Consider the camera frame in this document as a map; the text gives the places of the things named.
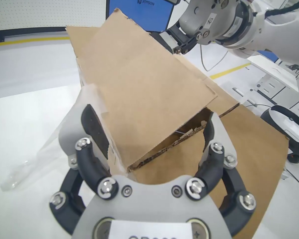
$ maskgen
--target wheel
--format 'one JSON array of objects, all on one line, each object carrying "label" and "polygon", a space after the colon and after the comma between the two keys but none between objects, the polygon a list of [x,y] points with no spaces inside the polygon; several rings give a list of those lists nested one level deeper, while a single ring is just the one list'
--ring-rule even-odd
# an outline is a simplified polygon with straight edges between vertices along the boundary
[{"label": "wheel", "polygon": [[288,154],[287,159],[291,163],[299,163],[299,156],[295,154]]}]

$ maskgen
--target robotic arm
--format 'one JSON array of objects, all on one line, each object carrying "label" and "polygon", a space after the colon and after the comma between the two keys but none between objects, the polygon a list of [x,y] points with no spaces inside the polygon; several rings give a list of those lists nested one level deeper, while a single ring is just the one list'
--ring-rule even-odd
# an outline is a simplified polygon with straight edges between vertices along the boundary
[{"label": "robotic arm", "polygon": [[[291,9],[299,8],[297,4]],[[254,0],[190,0],[179,21],[161,36],[177,54],[186,54],[197,43],[215,41],[242,58],[269,50],[281,60],[299,65],[299,12],[266,9]],[[169,43],[164,33],[177,46]]]}]

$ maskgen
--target yellow floor line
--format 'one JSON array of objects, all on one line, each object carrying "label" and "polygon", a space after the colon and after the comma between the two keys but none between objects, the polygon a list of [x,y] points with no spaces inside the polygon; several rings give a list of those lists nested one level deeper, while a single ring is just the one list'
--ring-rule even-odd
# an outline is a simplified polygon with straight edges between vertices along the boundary
[{"label": "yellow floor line", "polygon": [[247,67],[247,66],[249,66],[249,65],[251,65],[251,64],[250,64],[250,63],[247,63],[247,64],[244,64],[244,65],[241,65],[241,66],[237,66],[237,67],[228,69],[228,70],[226,70],[226,71],[220,72],[220,73],[218,73],[218,74],[211,75],[210,78],[211,78],[211,79],[216,79],[216,78],[219,78],[219,77],[221,77],[221,76],[223,76],[223,75],[227,75],[227,74],[229,74],[229,73],[231,73],[231,72],[234,72],[234,71],[236,71],[236,70],[239,70],[239,69],[241,69],[241,68]]},{"label": "yellow floor line", "polygon": [[22,44],[22,43],[29,43],[29,42],[39,42],[39,41],[57,41],[57,40],[69,40],[69,37],[41,37],[41,38],[30,38],[30,39],[23,39],[23,40],[16,40],[16,41],[7,41],[0,43],[0,46],[6,45],[14,45],[14,44]]},{"label": "yellow floor line", "polygon": [[[16,41],[7,41],[7,42],[2,42],[0,43],[0,46],[6,46],[6,45],[14,45],[14,44],[22,44],[22,43],[29,43],[29,42],[39,42],[39,41],[57,41],[57,40],[69,40],[69,37],[41,37],[41,38],[30,38],[30,39],[23,39],[23,40],[16,40]],[[241,68],[244,68],[246,66],[249,66],[250,63],[241,65],[241,66],[237,66],[231,69],[228,69],[226,71],[220,72],[218,74],[214,74],[211,75],[210,78],[211,79],[216,79],[219,78],[221,76],[227,75],[231,72],[234,72],[236,70],[239,70]]]}]

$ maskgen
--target white label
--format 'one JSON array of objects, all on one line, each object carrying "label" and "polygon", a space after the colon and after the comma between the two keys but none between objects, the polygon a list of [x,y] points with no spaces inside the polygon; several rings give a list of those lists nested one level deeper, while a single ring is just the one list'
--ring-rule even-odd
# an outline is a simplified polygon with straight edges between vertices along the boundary
[{"label": "white label", "polygon": [[210,16],[208,17],[208,20],[206,21],[206,23],[203,25],[203,27],[205,29],[209,29],[211,24],[213,23],[213,21],[215,20],[216,18],[216,13],[211,13]]},{"label": "white label", "polygon": [[113,220],[108,239],[188,239],[192,237],[190,223]]},{"label": "white label", "polygon": [[236,16],[234,24],[231,26],[231,28],[228,30],[227,33],[223,34],[223,36],[231,37],[239,29],[242,21],[243,21],[242,18]]}]

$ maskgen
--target grey metal plate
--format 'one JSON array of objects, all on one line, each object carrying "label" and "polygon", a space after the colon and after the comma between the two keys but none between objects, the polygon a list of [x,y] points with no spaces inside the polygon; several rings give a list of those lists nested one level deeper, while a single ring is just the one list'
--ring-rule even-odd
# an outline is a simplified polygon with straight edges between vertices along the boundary
[{"label": "grey metal plate", "polygon": [[[197,218],[208,226],[211,238],[231,238],[227,226],[210,196],[200,201],[190,200],[185,193],[189,175],[183,175],[168,183],[144,185],[124,176],[114,175],[119,192],[110,201],[94,196],[73,233],[73,239],[91,238],[94,226],[105,217],[116,220],[139,222],[187,222]],[[121,189],[130,185],[132,194],[125,198]],[[171,189],[178,185],[183,189],[179,198],[173,197]]]}]

